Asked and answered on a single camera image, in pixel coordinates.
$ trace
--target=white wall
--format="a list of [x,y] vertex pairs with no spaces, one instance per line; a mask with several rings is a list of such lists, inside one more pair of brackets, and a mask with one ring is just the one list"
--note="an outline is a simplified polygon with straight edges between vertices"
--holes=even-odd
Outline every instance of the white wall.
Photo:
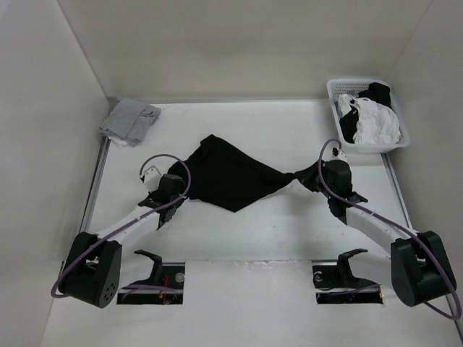
[[384,78],[430,0],[59,0],[106,94],[325,98]]
[[56,0],[0,1],[0,344],[39,346],[107,102]]
[[463,297],[463,1],[433,0],[388,81],[412,144],[393,152],[415,228],[442,236]]

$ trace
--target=gray cloth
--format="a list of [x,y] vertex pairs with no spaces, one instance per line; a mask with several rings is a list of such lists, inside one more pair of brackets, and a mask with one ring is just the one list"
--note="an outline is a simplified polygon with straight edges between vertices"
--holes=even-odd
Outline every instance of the gray cloth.
[[134,147],[143,141],[161,109],[149,103],[123,98],[100,126],[100,134],[117,136]]

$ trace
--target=white table surface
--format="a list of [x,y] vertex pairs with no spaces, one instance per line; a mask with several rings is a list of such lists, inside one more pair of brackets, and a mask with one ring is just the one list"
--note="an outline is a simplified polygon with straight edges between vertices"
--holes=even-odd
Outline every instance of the white table surface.
[[[145,197],[137,175],[151,155],[187,158],[201,139],[215,134],[280,171],[296,171],[312,165],[321,145],[335,135],[323,101],[159,107],[161,118],[141,146],[111,145],[89,232],[117,222]],[[381,156],[350,155],[349,163],[354,189],[384,215],[405,223]],[[162,171],[171,164],[156,161]],[[167,228],[155,228],[140,246],[165,261],[187,261],[184,304],[112,302],[97,309],[55,300],[42,346],[461,345],[453,322],[424,305],[404,306],[387,288],[384,305],[317,305],[307,260],[333,259],[359,247],[383,250],[335,219],[325,197],[296,181],[238,213],[186,202]],[[293,261],[244,262],[250,260]],[[448,311],[444,298],[434,303]]]
[[[282,172],[307,168],[335,136],[326,102],[284,101],[159,105],[160,119],[136,148],[111,144],[89,232],[130,213],[148,193],[138,178],[146,158],[188,158],[209,134]],[[154,162],[165,172],[174,161]],[[378,210],[405,223],[380,155],[350,155],[354,189]],[[277,193],[231,213],[188,201],[169,225],[140,241],[166,261],[333,259],[346,250],[382,252],[366,236],[334,218],[326,198],[293,181]]]

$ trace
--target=white plastic basket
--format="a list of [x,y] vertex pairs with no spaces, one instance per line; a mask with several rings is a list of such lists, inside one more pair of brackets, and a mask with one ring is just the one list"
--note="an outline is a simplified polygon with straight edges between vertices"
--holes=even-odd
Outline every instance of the white plastic basket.
[[356,145],[354,143],[348,143],[342,134],[341,125],[339,124],[339,119],[341,115],[338,113],[334,103],[338,100],[338,97],[341,94],[349,90],[354,90],[356,93],[361,92],[362,90],[368,89],[368,85],[378,82],[382,85],[389,85],[380,80],[367,80],[367,79],[343,79],[343,80],[330,80],[326,84],[328,88],[328,95],[330,98],[331,110],[333,111],[334,123],[338,130],[338,137],[342,143],[342,149],[347,152],[355,153],[387,153],[393,149],[406,147],[410,144],[410,135],[408,134],[407,127],[405,126],[404,119],[402,117],[402,110],[400,109],[397,99],[394,97],[394,94],[391,91],[391,108],[396,113],[397,118],[399,119],[399,128],[400,128],[400,140],[393,145]]

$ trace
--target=black cloth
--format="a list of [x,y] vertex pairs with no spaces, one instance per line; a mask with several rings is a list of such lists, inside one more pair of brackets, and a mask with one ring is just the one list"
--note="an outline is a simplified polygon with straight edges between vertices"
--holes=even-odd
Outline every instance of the black cloth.
[[354,135],[357,132],[357,122],[359,121],[359,111],[350,106],[351,111],[341,118],[339,125],[341,126],[342,136],[348,143],[354,143]]
[[391,107],[391,88],[381,83],[371,83],[367,90],[359,93],[359,98],[369,98],[381,105]]
[[[185,161],[192,181],[187,196],[236,212],[276,192],[295,179],[293,173],[282,173],[244,154],[227,141],[209,135]],[[170,174],[187,174],[175,163]]]

